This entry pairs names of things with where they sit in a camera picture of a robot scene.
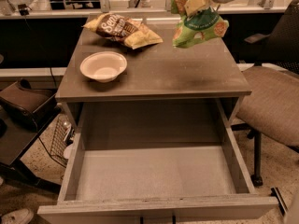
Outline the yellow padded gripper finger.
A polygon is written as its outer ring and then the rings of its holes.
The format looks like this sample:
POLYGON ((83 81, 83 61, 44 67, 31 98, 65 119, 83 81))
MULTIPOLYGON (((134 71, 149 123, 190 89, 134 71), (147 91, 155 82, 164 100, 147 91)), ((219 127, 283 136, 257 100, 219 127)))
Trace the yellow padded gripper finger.
POLYGON ((184 5, 188 16, 194 15, 196 12, 208 8, 209 0, 187 0, 184 5))

